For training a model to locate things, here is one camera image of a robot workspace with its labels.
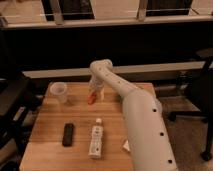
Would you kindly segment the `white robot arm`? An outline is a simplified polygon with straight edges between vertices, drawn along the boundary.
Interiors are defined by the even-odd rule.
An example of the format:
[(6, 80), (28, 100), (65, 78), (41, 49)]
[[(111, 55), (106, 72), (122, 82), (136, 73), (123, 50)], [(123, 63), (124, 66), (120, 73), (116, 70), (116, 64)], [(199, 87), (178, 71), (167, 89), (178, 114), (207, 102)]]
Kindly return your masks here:
[(95, 92), (106, 83), (122, 98), (127, 140), (134, 171), (178, 171), (162, 105), (155, 95), (116, 75), (109, 59), (90, 64), (90, 87)]

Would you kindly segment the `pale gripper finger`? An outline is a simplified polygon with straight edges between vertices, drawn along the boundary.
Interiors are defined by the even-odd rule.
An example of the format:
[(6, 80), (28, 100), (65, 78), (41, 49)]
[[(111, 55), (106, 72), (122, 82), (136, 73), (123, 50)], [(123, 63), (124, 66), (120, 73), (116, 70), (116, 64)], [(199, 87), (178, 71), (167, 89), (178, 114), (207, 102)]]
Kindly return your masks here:
[(88, 98), (93, 97), (94, 91), (89, 91)]
[(104, 90), (102, 90), (102, 91), (99, 92), (99, 99), (100, 99), (101, 101), (104, 100)]

